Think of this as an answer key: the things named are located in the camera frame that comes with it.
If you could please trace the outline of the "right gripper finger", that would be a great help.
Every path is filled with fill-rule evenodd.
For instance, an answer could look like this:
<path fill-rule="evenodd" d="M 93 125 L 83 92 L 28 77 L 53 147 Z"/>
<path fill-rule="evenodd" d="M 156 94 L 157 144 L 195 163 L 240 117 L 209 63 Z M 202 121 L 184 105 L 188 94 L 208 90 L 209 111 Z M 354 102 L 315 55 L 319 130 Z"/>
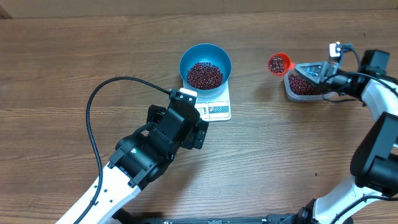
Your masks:
<path fill-rule="evenodd" d="M 296 70 L 321 70 L 325 65 L 327 65 L 327 61 L 318 61 L 318 62 L 308 62 L 308 63 L 297 63 L 295 65 Z"/>
<path fill-rule="evenodd" d="M 321 65 L 296 65 L 295 71 L 312 85 L 319 85 L 322 77 Z"/>

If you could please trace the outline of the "red measuring scoop blue handle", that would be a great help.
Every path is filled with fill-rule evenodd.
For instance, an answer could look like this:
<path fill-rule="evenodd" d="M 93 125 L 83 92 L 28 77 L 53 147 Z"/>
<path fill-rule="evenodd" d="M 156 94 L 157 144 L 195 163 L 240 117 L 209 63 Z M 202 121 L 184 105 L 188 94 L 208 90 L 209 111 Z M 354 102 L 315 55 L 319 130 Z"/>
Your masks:
<path fill-rule="evenodd" d="M 293 63 L 287 54 L 280 52 L 270 57 L 267 67 L 271 74 L 283 76 L 295 68 L 295 63 Z"/>

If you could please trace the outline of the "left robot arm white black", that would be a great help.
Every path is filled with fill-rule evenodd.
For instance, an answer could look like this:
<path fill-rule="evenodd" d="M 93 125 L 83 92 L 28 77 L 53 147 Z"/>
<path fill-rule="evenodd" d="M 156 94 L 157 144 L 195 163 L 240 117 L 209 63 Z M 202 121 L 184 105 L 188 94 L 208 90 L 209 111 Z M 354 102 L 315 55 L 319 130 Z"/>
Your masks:
<path fill-rule="evenodd" d="M 122 138 L 95 180 L 59 223 L 109 223 L 112 216 L 162 176 L 179 148 L 201 149 L 208 122 L 195 99 L 171 100 L 168 108 L 152 105 L 145 125 Z"/>

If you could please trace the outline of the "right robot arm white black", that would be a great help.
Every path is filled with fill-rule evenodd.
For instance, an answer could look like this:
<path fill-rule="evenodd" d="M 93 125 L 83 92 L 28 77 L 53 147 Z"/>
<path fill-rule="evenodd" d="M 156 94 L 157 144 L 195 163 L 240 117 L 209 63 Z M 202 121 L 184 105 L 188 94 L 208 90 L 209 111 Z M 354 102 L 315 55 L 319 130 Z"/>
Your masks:
<path fill-rule="evenodd" d="M 351 175 L 327 195 L 313 199 L 286 223 L 351 223 L 352 216 L 379 201 L 397 200 L 397 79 L 387 76 L 389 53 L 365 51 L 355 72 L 341 70 L 350 46 L 330 51 L 329 62 L 298 63 L 295 71 L 319 90 L 352 96 L 370 110 L 374 124 L 357 150 Z"/>

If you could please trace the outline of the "white digital kitchen scale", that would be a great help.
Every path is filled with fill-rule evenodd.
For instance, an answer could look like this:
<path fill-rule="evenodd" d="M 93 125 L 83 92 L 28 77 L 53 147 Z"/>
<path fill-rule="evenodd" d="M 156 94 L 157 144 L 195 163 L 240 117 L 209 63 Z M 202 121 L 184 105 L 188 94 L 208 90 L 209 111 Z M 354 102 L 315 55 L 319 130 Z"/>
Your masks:
<path fill-rule="evenodd" d="M 195 108 L 200 118 L 207 122 L 229 121 L 231 119 L 231 102 L 229 97 L 229 85 L 225 82 L 213 90 L 194 89 L 184 82 L 183 87 L 197 92 Z"/>

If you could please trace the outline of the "red beans in bowl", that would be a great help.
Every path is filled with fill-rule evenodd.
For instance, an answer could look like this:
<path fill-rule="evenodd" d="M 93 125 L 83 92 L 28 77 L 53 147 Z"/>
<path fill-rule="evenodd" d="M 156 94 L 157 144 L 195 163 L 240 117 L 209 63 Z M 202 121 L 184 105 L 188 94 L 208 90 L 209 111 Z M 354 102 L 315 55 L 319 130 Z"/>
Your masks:
<path fill-rule="evenodd" d="M 199 90 L 212 90 L 223 83 L 220 68 L 210 62 L 198 62 L 187 71 L 187 82 Z"/>

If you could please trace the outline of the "blue plastic bowl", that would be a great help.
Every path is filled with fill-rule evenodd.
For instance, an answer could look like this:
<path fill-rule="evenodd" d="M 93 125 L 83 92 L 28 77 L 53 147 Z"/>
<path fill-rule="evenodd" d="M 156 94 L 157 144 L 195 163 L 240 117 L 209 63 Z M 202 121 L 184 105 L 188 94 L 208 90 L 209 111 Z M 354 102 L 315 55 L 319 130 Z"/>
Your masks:
<path fill-rule="evenodd" d="M 227 82 L 232 73 L 232 62 L 229 55 L 214 44 L 198 44 L 190 47 L 180 59 L 179 72 L 183 83 L 187 82 L 187 71 L 198 62 L 210 62 L 220 68 L 223 74 L 223 83 Z"/>

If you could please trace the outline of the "red adzuki beans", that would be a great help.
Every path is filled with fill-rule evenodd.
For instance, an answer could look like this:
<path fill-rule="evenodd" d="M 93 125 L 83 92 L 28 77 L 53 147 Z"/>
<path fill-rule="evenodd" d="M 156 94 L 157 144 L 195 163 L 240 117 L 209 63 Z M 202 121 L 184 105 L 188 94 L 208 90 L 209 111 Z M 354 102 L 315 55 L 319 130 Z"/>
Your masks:
<path fill-rule="evenodd" d="M 322 92 L 316 89 L 310 82 L 297 73 L 288 75 L 290 89 L 296 95 L 321 95 Z"/>

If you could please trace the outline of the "clear plastic container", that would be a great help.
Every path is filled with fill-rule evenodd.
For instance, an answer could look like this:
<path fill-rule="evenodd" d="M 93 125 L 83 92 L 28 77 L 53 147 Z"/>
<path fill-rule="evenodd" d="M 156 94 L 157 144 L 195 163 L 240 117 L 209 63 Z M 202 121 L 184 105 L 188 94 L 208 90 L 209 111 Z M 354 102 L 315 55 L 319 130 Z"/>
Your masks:
<path fill-rule="evenodd" d="M 324 100 L 324 99 L 329 99 L 336 94 L 335 92 L 324 93 L 321 91 L 322 92 L 321 95 L 296 95 L 295 93 L 292 92 L 292 90 L 290 89 L 290 86 L 289 86 L 288 75 L 291 73 L 296 73 L 296 72 L 291 70 L 288 73 L 286 73 L 284 76 L 285 91 L 286 91 L 287 98 L 290 101 L 308 102 L 308 101 Z"/>

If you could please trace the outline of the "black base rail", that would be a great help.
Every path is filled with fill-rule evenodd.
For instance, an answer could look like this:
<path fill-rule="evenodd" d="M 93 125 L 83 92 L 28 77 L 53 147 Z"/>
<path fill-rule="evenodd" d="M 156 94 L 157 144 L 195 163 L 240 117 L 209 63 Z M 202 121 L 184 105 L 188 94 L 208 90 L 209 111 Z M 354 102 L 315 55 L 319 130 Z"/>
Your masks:
<path fill-rule="evenodd" d="M 315 220 L 304 220 L 299 214 L 271 214 L 266 217 L 238 217 L 238 218 L 142 218 L 133 217 L 124 209 L 118 210 L 112 219 L 115 223 L 123 224 L 294 224 L 318 223 Z"/>

